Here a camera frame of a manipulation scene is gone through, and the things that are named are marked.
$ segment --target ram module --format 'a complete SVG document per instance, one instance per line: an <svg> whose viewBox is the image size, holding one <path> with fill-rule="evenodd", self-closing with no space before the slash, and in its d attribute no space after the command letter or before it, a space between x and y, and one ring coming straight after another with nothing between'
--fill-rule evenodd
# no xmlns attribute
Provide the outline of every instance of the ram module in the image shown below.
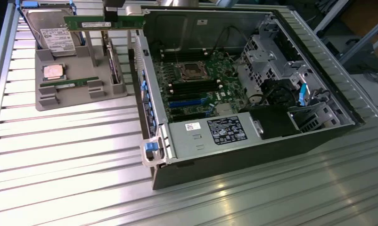
<svg viewBox="0 0 378 226"><path fill-rule="evenodd" d="M64 16L64 21L72 32L131 30L144 26L143 16L117 16L116 22L107 22L103 16Z"/></svg>
<svg viewBox="0 0 378 226"><path fill-rule="evenodd" d="M81 86L85 86L88 84L88 81L96 80L96 79L99 79L99 77L89 77L89 78L84 78L84 79L48 82L48 83L40 84L40 87L54 86L56 89L69 88L69 87L81 87Z"/></svg>

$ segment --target power supply label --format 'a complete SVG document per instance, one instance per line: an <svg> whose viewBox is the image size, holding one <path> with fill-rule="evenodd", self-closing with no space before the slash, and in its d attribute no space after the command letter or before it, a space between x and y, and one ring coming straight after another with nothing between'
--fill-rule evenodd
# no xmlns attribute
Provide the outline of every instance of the power supply label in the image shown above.
<svg viewBox="0 0 378 226"><path fill-rule="evenodd" d="M240 140L247 140L237 116L208 120L207 122L215 144L224 145Z"/></svg>

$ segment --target blue tab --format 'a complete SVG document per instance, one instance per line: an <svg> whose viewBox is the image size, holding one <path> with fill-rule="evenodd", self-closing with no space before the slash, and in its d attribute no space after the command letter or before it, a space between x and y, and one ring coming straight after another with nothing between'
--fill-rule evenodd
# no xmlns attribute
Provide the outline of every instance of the blue tab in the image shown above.
<svg viewBox="0 0 378 226"><path fill-rule="evenodd" d="M37 8L38 7L38 2L36 1L25 1L24 2L24 8Z"/></svg>
<svg viewBox="0 0 378 226"><path fill-rule="evenodd" d="M141 90L144 90L145 85L147 85L147 81L144 80L144 81L143 81L143 84L140 85L140 89L141 89Z"/></svg>
<svg viewBox="0 0 378 226"><path fill-rule="evenodd" d="M159 149L157 143L145 143L144 144L145 152L153 152Z"/></svg>
<svg viewBox="0 0 378 226"><path fill-rule="evenodd" d="M20 2L21 0L14 0L14 7L16 7L16 9L18 9L20 8L20 4L21 4L21 2Z"/></svg>
<svg viewBox="0 0 378 226"><path fill-rule="evenodd" d="M68 3L69 3L69 6L70 6L70 8L73 10L74 15L76 15L76 5L73 3L73 0L69 0Z"/></svg>
<svg viewBox="0 0 378 226"><path fill-rule="evenodd" d="M306 88L307 88L307 84L303 83L300 87L300 93L299 93L299 102L302 106L306 106L304 104Z"/></svg>

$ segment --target metal case frame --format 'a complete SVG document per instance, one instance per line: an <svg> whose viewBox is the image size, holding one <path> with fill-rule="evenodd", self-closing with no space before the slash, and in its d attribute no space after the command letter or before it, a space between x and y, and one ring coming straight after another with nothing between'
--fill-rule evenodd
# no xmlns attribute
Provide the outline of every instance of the metal case frame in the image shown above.
<svg viewBox="0 0 378 226"><path fill-rule="evenodd" d="M215 10L215 11L227 11L227 9L220 8L164 8L164 7L151 7L144 10L159 10L159 9L169 9L169 10ZM253 11L249 9L229 9L228 11ZM208 153L204 155L195 156L193 158L176 158L176 152L173 150L173 134L169 132L169 125L165 117L164 109L160 107L159 103L160 94L157 91L151 92L152 90L159 90L157 82L148 81L148 89L151 100L153 100L153 113L156 122L159 123L159 136L157 137L147 137L141 143L141 147L145 142L160 142L161 149L164 149L163 160L153 162L153 164L147 164L153 167L153 189L160 189L167 186L180 184L200 178L209 177L212 175L229 172L232 170L237 170L269 161L279 160L282 158L287 158L290 156L302 154L312 150L320 144L331 140L332 138L340 136L347 131L350 131L354 127L359 126L364 123L359 114L355 112L354 107L351 106L348 100L344 98L344 95L339 91L335 86L327 72L324 71L319 61L312 56L306 44L298 37L294 29L290 24L284 20L279 11L276 10L256 10L263 13L272 13L275 19L279 21L280 28L284 31L286 35L290 37L290 40L294 42L296 46L296 50L299 51L303 59L307 64L311 66L315 74L319 75L319 78L328 87L335 97L335 100L339 102L339 106L342 106L342 110L344 110L346 114L351 118L354 123L350 123L343 126L338 126L335 128L322 129L314 132L308 132L306 134L294 135L288 137L283 137L279 139L272 139L263 144L241 146L237 148L229 148L224 151L217 151L213 153ZM136 37L136 48L135 48L135 59L139 61L135 67L137 68L139 74L136 74L137 78L141 78L145 74L151 74L153 67L151 56L144 54L144 50L148 49L148 43L141 31L137 32ZM145 153L143 154L143 161L145 164Z"/></svg>

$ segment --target slotted metal surface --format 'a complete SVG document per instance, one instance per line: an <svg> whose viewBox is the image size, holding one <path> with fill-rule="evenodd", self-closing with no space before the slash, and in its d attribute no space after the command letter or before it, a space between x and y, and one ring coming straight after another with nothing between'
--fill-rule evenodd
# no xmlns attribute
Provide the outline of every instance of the slotted metal surface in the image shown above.
<svg viewBox="0 0 378 226"><path fill-rule="evenodd" d="M100 1L76 6L101 14ZM153 191L132 88L125 98L36 111L34 41L14 13L0 64L0 226L378 225L378 113L296 13L257 8L282 12L366 125L306 155ZM125 33L111 35L128 71Z"/></svg>

